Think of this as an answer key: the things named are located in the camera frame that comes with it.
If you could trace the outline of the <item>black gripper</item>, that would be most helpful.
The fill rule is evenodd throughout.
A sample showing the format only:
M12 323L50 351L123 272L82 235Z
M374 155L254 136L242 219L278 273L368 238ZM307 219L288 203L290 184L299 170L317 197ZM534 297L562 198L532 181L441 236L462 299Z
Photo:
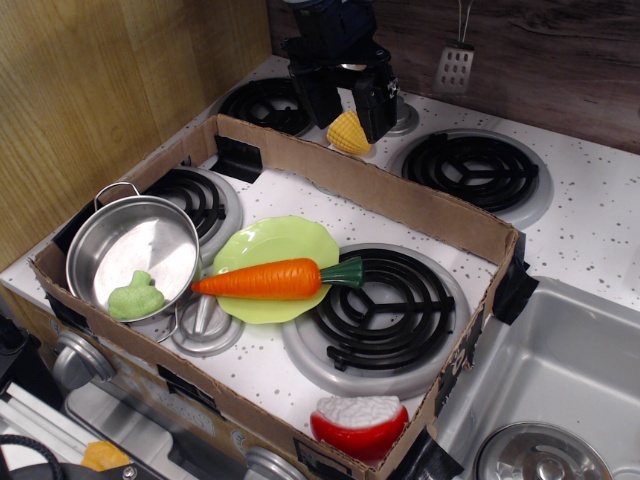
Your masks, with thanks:
M372 1L287 1L299 35L285 40L297 95L312 122L327 128L342 112L338 88L352 90L360 125L375 144L397 123L391 55L374 40Z

